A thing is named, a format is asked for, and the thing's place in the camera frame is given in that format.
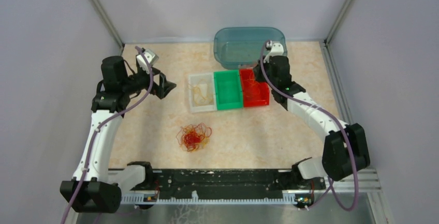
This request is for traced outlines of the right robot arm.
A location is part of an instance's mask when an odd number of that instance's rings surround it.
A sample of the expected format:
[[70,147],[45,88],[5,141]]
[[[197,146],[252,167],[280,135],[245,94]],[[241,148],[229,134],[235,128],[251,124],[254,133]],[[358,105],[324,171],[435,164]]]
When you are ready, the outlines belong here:
[[291,181],[305,189],[317,177],[341,181],[353,176],[358,186],[358,172],[370,165],[364,128],[348,124],[318,105],[306,89],[292,80],[289,60],[285,56],[260,58],[253,69],[258,82],[271,87],[274,100],[286,111],[301,118],[324,143],[323,154],[304,159],[292,167]]

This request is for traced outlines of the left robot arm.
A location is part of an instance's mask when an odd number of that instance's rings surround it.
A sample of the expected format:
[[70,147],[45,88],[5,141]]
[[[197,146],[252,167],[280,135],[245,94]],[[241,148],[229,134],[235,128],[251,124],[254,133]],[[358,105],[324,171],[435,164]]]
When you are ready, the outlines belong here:
[[154,186],[151,164],[130,162],[115,179],[109,178],[109,159],[125,114],[138,103],[129,106],[132,95],[146,90],[146,96],[165,98],[176,87],[153,67],[158,56],[144,51],[136,56],[137,71],[128,74],[129,67],[122,56],[104,58],[101,64],[103,79],[97,84],[92,100],[92,122],[83,155],[71,180],[63,181],[60,193],[68,209],[77,213],[115,213],[123,194],[136,186],[148,190]]

